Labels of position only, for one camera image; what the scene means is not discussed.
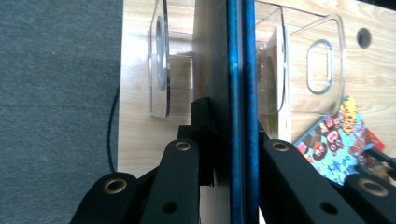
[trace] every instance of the gray carpet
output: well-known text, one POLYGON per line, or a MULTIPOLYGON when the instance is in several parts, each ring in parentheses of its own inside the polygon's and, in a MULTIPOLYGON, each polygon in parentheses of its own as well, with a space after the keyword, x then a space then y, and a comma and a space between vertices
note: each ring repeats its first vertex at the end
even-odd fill
POLYGON ((0 223, 68 223, 110 173, 121 28, 122 0, 1 1, 0 223))

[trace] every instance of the black object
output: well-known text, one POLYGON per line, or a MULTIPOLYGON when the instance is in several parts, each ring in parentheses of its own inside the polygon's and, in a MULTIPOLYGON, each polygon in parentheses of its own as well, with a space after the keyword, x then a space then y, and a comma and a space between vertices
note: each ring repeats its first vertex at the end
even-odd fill
MULTIPOLYGON (((396 223, 396 188, 388 182, 356 174, 344 186, 334 185, 293 144, 269 139, 263 128, 258 132, 266 223, 396 223)), ((71 223, 198 223, 199 186, 220 187, 213 182, 214 166, 224 160, 218 157, 219 144, 209 98, 192 102, 191 125, 179 127, 159 167, 137 180, 122 173, 101 178, 71 223)))

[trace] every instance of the light wood surface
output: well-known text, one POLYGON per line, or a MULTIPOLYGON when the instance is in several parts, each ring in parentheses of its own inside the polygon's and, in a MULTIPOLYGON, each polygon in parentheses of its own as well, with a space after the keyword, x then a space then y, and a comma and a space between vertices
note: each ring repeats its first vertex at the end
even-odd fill
MULTIPOLYGON (((345 94, 355 97, 369 129, 385 143, 386 153, 396 157, 396 12, 352 0, 268 2, 343 18, 345 94), (372 34, 368 49, 357 43, 357 32, 363 27, 372 34)), ((160 163, 166 144, 177 138, 178 125, 189 124, 190 119, 185 100, 166 119, 150 115, 149 27, 154 3, 124 0, 118 170, 136 177, 160 163)), ((182 18, 185 21, 193 16, 182 18)))

